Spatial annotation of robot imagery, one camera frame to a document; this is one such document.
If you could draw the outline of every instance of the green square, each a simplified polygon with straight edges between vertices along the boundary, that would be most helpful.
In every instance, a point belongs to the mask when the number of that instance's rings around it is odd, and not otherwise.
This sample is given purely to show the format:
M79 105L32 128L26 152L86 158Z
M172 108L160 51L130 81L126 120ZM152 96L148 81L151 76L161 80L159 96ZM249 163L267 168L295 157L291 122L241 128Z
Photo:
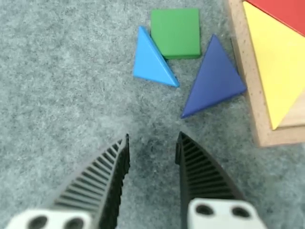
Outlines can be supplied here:
M201 56L198 9L152 10L151 36L166 59Z

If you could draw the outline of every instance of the light blue triangle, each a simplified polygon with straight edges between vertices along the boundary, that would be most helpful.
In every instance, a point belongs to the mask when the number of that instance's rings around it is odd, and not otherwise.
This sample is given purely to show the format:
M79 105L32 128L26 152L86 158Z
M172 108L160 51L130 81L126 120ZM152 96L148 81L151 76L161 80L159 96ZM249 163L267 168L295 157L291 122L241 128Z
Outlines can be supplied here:
M139 27L133 75L146 80L179 87L178 80L143 26Z

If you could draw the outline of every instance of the wooden board edge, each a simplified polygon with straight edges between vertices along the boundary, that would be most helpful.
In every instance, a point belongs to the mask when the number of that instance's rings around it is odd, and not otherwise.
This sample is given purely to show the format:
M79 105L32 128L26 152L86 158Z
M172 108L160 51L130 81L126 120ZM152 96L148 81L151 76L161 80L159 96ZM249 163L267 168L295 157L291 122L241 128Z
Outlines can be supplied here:
M254 140L261 147L305 142L305 126L272 130L242 0L224 0L238 71L247 84Z

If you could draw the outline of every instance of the dark blue triangle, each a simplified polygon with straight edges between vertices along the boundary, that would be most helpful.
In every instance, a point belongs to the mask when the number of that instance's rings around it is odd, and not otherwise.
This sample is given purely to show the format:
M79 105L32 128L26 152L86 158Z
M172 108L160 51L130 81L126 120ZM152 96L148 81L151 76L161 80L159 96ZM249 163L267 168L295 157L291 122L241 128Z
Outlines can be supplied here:
M146 80L179 87L179 82L143 26L139 27L133 75Z
M246 86L220 41L216 35L213 35L181 118L193 115L207 107L243 93L245 90Z

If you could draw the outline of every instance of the carpet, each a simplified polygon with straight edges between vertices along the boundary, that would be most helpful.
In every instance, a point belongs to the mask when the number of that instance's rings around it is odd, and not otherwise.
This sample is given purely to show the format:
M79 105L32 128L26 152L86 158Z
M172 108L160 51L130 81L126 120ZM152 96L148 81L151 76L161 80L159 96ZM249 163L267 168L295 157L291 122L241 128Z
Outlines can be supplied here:
M0 227L129 133L118 228L179 228L179 131L215 157L268 228L305 227L301 145L257 148L243 96L180 119L201 59L169 61L177 89L133 78L138 26L150 27L151 9L182 7L200 9L202 52L215 33L234 61L219 0L0 1Z

